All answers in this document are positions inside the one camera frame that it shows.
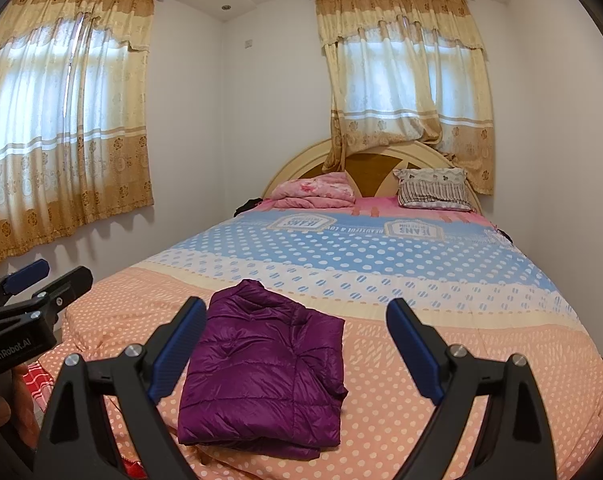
beige curtain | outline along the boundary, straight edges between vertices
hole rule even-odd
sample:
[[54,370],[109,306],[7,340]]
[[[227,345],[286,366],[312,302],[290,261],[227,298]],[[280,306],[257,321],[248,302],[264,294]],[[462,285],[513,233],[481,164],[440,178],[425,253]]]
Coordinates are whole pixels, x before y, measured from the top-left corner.
[[494,187],[492,100],[465,0],[316,0],[333,88],[324,170],[375,146],[421,140]]
[[153,0],[12,0],[0,17],[0,261],[153,204]]

folded purple jacket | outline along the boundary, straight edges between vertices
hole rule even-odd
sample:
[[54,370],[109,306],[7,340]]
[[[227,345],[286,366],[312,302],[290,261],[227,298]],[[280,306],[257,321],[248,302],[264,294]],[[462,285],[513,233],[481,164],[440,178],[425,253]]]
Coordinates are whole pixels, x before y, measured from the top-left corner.
[[344,320],[244,280],[215,293],[192,352],[177,435],[311,460],[340,443]]

bed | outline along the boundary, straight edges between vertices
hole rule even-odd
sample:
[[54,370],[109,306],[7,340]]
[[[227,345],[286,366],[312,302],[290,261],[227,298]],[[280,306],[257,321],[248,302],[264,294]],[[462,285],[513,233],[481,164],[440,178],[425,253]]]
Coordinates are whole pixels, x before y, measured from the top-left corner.
[[[294,158],[264,196],[285,180],[320,174],[328,150],[326,141]],[[200,478],[235,480],[393,478],[433,412],[385,328],[387,303],[403,297],[448,343],[492,359],[526,355],[549,412],[558,478],[597,472],[603,463],[603,359],[573,309],[481,215],[472,190],[476,213],[397,206],[393,169],[446,167],[443,156],[419,142],[353,155],[346,170],[359,197],[354,207],[276,210],[266,201],[118,272],[67,309],[63,343],[38,365],[54,380],[71,352],[88,360],[117,355],[131,342],[144,342],[188,296],[209,302],[215,291],[242,279],[260,280],[345,319],[349,394],[341,445],[309,462],[180,446],[193,470]],[[158,406],[172,434],[184,378]],[[48,384],[37,396],[42,408],[49,391]],[[463,474],[484,408],[479,399],[446,478]],[[107,399],[107,409],[122,456],[136,461],[116,399]],[[600,456],[597,463],[593,456]]]

headboard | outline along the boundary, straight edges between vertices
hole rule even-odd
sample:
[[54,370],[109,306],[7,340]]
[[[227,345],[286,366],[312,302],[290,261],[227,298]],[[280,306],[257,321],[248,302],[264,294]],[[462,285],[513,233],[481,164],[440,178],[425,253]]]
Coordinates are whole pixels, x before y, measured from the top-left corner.
[[[307,150],[299,153],[287,163],[270,181],[264,191],[264,197],[282,182],[293,178],[311,178],[322,173],[321,168],[331,141],[323,140]],[[393,146],[371,148],[365,152],[350,155],[345,160],[345,171],[355,189],[355,195],[362,196],[394,196],[397,194],[399,181],[392,170],[404,168],[452,168],[453,165],[441,153],[418,141],[394,144]],[[469,199],[473,207],[481,213],[481,204],[477,195],[466,184]]]

striped pillow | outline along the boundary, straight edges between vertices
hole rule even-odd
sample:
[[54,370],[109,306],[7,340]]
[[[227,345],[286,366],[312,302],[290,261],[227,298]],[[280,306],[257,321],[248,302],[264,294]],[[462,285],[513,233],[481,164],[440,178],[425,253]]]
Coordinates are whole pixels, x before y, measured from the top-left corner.
[[418,209],[472,211],[461,168],[395,170],[399,178],[399,205]]

